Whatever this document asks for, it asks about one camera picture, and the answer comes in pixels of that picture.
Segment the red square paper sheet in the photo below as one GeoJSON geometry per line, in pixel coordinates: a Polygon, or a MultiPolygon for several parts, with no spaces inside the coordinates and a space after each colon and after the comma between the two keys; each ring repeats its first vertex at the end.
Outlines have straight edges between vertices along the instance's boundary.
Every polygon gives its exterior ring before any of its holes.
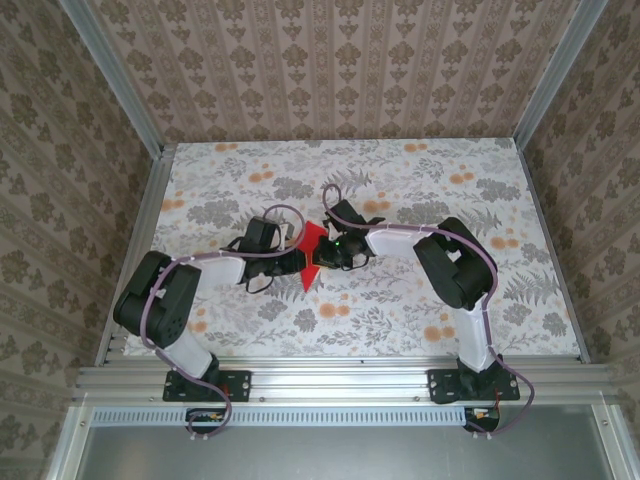
{"type": "Polygon", "coordinates": [[[304,253],[306,259],[306,266],[300,272],[305,292],[310,291],[320,270],[320,267],[313,263],[313,252],[320,244],[320,239],[327,236],[328,231],[324,227],[306,221],[304,231],[296,239],[298,242],[297,249],[304,253]]]}

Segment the grey metal sheet panel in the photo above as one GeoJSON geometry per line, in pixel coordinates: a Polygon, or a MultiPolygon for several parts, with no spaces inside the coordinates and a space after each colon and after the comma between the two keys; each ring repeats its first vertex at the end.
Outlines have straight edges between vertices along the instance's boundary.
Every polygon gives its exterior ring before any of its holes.
{"type": "Polygon", "coordinates": [[[621,411],[537,406],[512,430],[246,426],[193,440],[178,426],[67,415],[46,480],[640,480],[621,411]]]}

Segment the floral patterned table cover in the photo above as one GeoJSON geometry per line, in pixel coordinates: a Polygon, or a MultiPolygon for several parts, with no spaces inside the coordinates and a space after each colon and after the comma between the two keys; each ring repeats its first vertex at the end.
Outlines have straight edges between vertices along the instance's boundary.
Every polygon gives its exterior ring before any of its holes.
{"type": "MultiPolygon", "coordinates": [[[[509,138],[191,143],[175,149],[154,249],[214,251],[251,218],[320,223],[348,200],[367,219],[434,225],[460,219],[498,265],[490,303],[506,355],[580,353],[564,286],[529,182],[509,138]]],[[[189,331],[219,356],[439,356],[458,350],[454,311],[418,262],[374,258],[353,272],[321,270],[198,294],[189,331]]]]}

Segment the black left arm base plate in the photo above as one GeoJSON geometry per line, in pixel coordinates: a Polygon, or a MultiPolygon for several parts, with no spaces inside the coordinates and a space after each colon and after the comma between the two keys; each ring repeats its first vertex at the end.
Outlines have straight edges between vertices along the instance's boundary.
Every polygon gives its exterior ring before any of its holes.
{"type": "MultiPolygon", "coordinates": [[[[247,402],[251,389],[252,373],[247,370],[218,370],[207,374],[203,381],[214,384],[232,402],[247,402]]],[[[165,402],[222,402],[222,397],[208,387],[203,387],[170,371],[165,378],[162,400],[165,402]]]]}

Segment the long aluminium base rail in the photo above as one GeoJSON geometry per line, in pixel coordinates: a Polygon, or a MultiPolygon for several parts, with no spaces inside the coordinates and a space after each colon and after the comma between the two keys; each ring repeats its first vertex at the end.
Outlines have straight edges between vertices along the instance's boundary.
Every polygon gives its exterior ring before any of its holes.
{"type": "MultiPolygon", "coordinates": [[[[534,387],[538,405],[613,403],[616,390],[603,365],[574,359],[511,359],[523,375],[519,387],[534,387]]],[[[429,401],[431,369],[450,368],[446,359],[233,359],[224,370],[251,372],[249,403],[269,406],[404,406],[429,401]]],[[[101,367],[83,368],[72,400],[94,406],[158,406],[167,367],[158,360],[127,357],[101,367]]]]}

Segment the aluminium side rail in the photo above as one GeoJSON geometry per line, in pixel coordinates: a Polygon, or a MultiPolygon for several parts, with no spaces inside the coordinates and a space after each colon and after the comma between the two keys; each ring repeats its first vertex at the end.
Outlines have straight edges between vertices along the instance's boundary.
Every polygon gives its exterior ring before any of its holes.
{"type": "Polygon", "coordinates": [[[529,191],[531,193],[532,200],[533,200],[533,203],[534,203],[534,206],[535,206],[535,209],[536,209],[536,212],[537,212],[537,216],[538,216],[538,219],[539,219],[539,222],[540,222],[540,225],[541,225],[541,229],[542,229],[544,237],[545,237],[546,245],[547,245],[548,250],[549,250],[549,255],[550,255],[550,258],[551,258],[551,262],[552,262],[552,265],[554,266],[556,277],[557,277],[557,280],[559,282],[560,289],[562,291],[563,300],[564,300],[565,307],[566,307],[566,310],[567,310],[567,313],[568,313],[568,316],[569,316],[569,320],[571,321],[572,329],[573,329],[574,335],[576,337],[576,342],[577,342],[577,345],[578,345],[579,350],[580,350],[579,360],[582,363],[590,364],[592,362],[592,359],[591,359],[591,356],[589,354],[589,351],[588,351],[588,348],[587,348],[587,345],[586,345],[586,342],[585,342],[585,339],[584,339],[584,335],[582,333],[582,329],[581,329],[580,323],[579,323],[578,318],[576,316],[576,311],[575,311],[575,308],[574,308],[574,305],[573,305],[573,302],[572,302],[572,299],[571,299],[571,296],[570,296],[570,293],[569,293],[569,289],[568,289],[567,283],[566,283],[565,278],[564,278],[564,274],[563,274],[562,267],[561,267],[561,264],[559,262],[559,259],[558,259],[557,253],[556,253],[555,246],[553,244],[553,239],[552,239],[551,233],[549,231],[547,221],[546,221],[545,216],[544,216],[544,211],[542,209],[539,196],[538,196],[538,194],[536,192],[536,189],[535,189],[535,185],[534,185],[534,181],[533,181],[531,172],[529,170],[529,167],[528,167],[528,164],[526,162],[526,159],[525,159],[525,156],[524,156],[522,148],[519,147],[517,145],[517,143],[514,143],[514,145],[516,147],[516,152],[518,154],[523,173],[524,173],[524,175],[526,177],[526,180],[527,180],[527,185],[528,185],[529,191]]]}
{"type": "Polygon", "coordinates": [[[177,144],[166,145],[160,157],[152,162],[124,264],[96,354],[94,363],[96,367],[105,365],[111,340],[120,332],[121,327],[113,319],[115,307],[120,294],[126,287],[140,260],[150,250],[177,147],[177,144]]]}

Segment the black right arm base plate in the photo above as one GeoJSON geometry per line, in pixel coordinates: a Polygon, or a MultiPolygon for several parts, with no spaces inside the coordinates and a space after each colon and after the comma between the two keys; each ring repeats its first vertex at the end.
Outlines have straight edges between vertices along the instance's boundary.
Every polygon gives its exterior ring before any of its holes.
{"type": "Polygon", "coordinates": [[[457,401],[515,401],[521,398],[516,377],[505,370],[476,373],[458,369],[427,372],[429,395],[436,404],[457,401]]]}

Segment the aluminium corner post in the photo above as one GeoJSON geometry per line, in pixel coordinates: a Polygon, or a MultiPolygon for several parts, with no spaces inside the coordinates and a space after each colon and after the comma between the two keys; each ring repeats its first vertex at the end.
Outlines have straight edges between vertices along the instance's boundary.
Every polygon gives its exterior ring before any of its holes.
{"type": "Polygon", "coordinates": [[[165,142],[87,0],[59,0],[153,161],[165,142]]]}
{"type": "Polygon", "coordinates": [[[513,139],[520,152],[526,148],[550,108],[607,3],[608,0],[580,0],[577,5],[515,129],[513,139]]]}

